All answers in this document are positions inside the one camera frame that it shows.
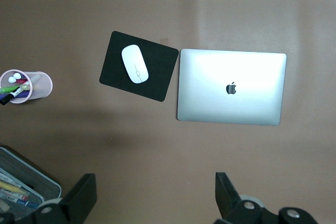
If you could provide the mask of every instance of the mesh pen holder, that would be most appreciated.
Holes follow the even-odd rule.
[[[7,187],[14,185],[28,195],[27,199],[17,200],[14,198],[17,195],[11,193],[12,196],[8,196],[8,191],[0,189],[0,213],[10,213],[15,220],[28,216],[44,202],[61,195],[61,186],[57,182],[4,146],[0,146],[0,181]]]
[[[17,86],[18,83],[9,82],[9,78],[12,77],[15,73],[19,73],[23,79],[29,81],[29,93],[27,97],[24,98],[13,98],[10,100],[11,103],[24,103],[28,100],[44,98],[50,95],[53,90],[52,80],[49,75],[46,73],[37,71],[37,72],[23,72],[17,69],[11,69],[4,72],[0,77],[0,88]],[[40,78],[32,83],[31,78],[39,75]]]

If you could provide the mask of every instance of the desk surface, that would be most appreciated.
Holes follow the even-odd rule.
[[[64,192],[96,173],[86,223],[213,223],[215,172],[277,212],[333,223],[336,0],[0,0],[0,71],[48,73],[47,98],[1,107],[3,144]],[[284,52],[279,126],[180,122],[164,102],[99,83],[111,32],[183,48]]]

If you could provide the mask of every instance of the pen holder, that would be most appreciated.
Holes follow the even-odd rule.
[[[22,77],[22,79],[26,79],[29,81],[29,93],[27,97],[24,98],[13,98],[10,100],[11,103],[24,103],[28,100],[32,99],[39,99],[44,98],[50,95],[51,91],[53,90],[52,80],[49,75],[46,73],[37,71],[37,72],[23,72],[21,70],[17,69],[11,69],[6,72],[4,72],[0,77],[0,88],[5,87],[12,87],[20,85],[18,83],[11,83],[9,82],[9,78],[13,77],[14,74],[19,73]],[[36,80],[34,83],[32,83],[31,78],[40,75],[40,78]]]

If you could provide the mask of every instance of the mouse pad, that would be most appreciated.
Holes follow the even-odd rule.
[[[121,51],[130,45],[140,48],[148,71],[147,81],[133,83],[126,71]],[[178,55],[177,49],[114,31],[99,81],[162,102],[166,97]]]

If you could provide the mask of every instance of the white mouse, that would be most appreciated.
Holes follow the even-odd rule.
[[[147,81],[149,75],[146,64],[143,60],[140,48],[137,45],[130,45],[121,51],[122,60],[131,81],[142,83]]]

